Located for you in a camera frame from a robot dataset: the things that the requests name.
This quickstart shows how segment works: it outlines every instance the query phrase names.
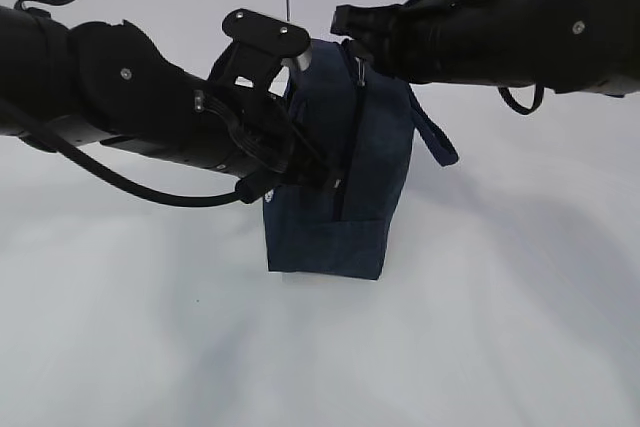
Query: blue denim bag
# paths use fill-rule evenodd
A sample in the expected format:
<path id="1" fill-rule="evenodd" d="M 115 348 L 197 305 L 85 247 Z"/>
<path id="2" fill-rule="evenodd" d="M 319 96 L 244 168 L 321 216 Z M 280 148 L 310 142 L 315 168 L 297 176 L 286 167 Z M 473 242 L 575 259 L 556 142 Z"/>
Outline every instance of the blue denim bag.
<path id="1" fill-rule="evenodd" d="M 459 157 L 409 84 L 361 64 L 348 42 L 314 40 L 312 52 L 287 87 L 289 113 L 344 179 L 335 193 L 281 186 L 265 198 L 269 270 L 377 280 L 415 130 L 440 165 Z"/>

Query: robotic arm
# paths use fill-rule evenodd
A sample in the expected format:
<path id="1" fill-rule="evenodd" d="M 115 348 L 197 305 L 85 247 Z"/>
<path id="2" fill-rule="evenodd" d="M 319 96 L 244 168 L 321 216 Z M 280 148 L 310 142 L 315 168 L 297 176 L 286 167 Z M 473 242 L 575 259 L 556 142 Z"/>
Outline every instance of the robotic arm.
<path id="1" fill-rule="evenodd" d="M 350 36 L 381 73 L 416 84 L 536 85 L 557 93 L 640 90 L 640 0 L 409 0 L 341 6 Z"/>
<path id="2" fill-rule="evenodd" d="M 167 62 L 129 22 L 68 29 L 19 0 L 0 8 L 0 135 L 58 152 L 106 182 L 167 205 L 251 203 L 280 184 L 331 191 L 340 172 L 269 92 L 283 67 L 310 62 L 308 33 L 246 9 L 223 23 L 231 44 L 207 79 Z M 640 90 L 638 0 L 410 0 L 341 6 L 332 32 L 412 83 L 491 85 L 529 114 L 545 88 L 622 96 Z M 241 85 L 244 78 L 251 85 Z M 533 109 L 510 87 L 536 85 Z M 134 184 L 78 149 L 89 143 L 233 175 L 235 192 L 185 198 Z"/>
<path id="3" fill-rule="evenodd" d="M 308 67 L 304 29 L 247 9 L 232 12 L 223 23 L 232 42 L 204 80 L 167 62 L 129 22 L 69 30 L 45 11 L 25 9 L 25 1 L 0 8 L 1 135 L 62 153 L 129 193 L 169 205 L 250 203 L 283 183 L 336 187 L 337 172 L 289 119 L 284 99 L 269 92 L 283 67 Z M 241 180 L 226 196 L 162 194 L 77 149 L 94 142 Z"/>

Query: zipper pull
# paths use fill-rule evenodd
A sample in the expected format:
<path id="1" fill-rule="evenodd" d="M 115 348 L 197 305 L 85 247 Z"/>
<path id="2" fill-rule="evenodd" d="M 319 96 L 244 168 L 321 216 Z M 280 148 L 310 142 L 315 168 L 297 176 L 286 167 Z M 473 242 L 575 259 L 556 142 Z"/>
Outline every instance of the zipper pull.
<path id="1" fill-rule="evenodd" d="M 360 57 L 356 57 L 356 63 L 358 64 L 358 87 L 366 87 L 367 80 L 365 78 L 366 64 Z"/>

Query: zipper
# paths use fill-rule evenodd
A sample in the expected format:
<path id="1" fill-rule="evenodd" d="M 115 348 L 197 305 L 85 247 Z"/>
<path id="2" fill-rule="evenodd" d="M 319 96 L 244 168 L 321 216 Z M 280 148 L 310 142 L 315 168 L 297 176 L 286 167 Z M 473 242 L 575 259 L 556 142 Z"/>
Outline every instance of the zipper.
<path id="1" fill-rule="evenodd" d="M 342 53 L 345 57 L 347 68 L 351 74 L 351 78 L 354 81 L 356 90 L 356 108 L 353 115 L 353 121 L 351 122 L 351 128 L 345 143 L 345 148 L 342 153 L 340 161 L 340 170 L 343 172 L 342 182 L 336 191 L 333 199 L 333 221 L 341 221 L 344 216 L 344 203 L 347 196 L 347 189 L 349 188 L 349 177 L 351 174 L 351 167 L 353 165 L 353 155 L 355 154 L 358 146 L 358 132 L 360 130 L 360 124 L 362 123 L 362 117 L 364 115 L 364 105 L 366 100 L 366 79 L 365 79 L 365 63 L 363 60 L 353 57 L 345 46 L 341 46 Z"/>

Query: white background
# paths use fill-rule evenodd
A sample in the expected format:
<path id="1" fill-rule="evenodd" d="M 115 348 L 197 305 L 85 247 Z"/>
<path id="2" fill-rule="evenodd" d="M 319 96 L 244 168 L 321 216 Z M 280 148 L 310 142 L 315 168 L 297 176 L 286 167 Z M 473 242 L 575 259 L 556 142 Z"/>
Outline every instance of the white background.
<path id="1" fill-rule="evenodd" d="M 330 38 L 336 5 L 402 1 L 293 16 Z M 284 15 L 80 0 L 54 17 L 126 18 L 206 76 L 241 6 Z M 0 425 L 640 425 L 638 97 L 549 95 L 521 118 L 492 89 L 417 92 L 462 161 L 416 143 L 378 283 L 268 274 L 259 205 L 146 204 L 0 139 Z M 233 186 L 87 150 L 174 193 Z"/>

